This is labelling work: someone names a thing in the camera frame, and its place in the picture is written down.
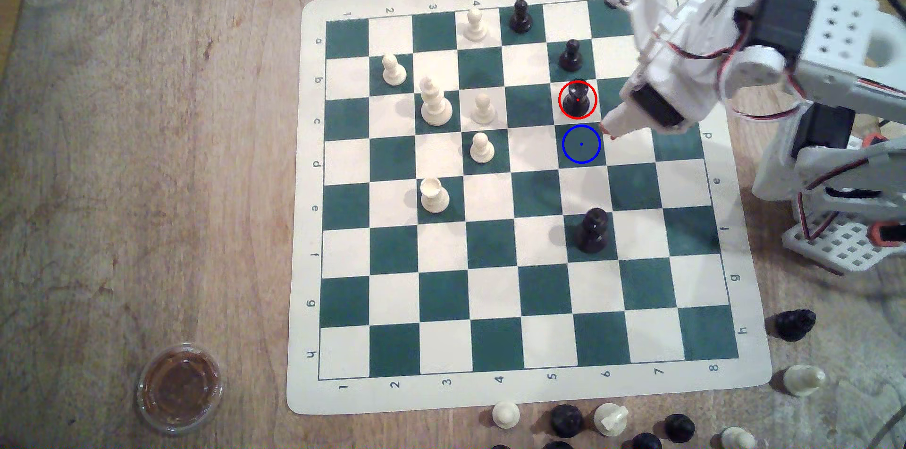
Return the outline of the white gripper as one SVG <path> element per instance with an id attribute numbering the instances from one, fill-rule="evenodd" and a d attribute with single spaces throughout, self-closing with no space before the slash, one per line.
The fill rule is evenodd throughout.
<path id="1" fill-rule="evenodd" d="M 734 13 L 752 0 L 687 0 L 670 11 L 663 0 L 625 0 L 639 66 L 625 84 L 625 102 L 607 112 L 602 133 L 613 139 L 636 130 L 682 133 L 719 103 L 719 58 L 740 37 Z"/>

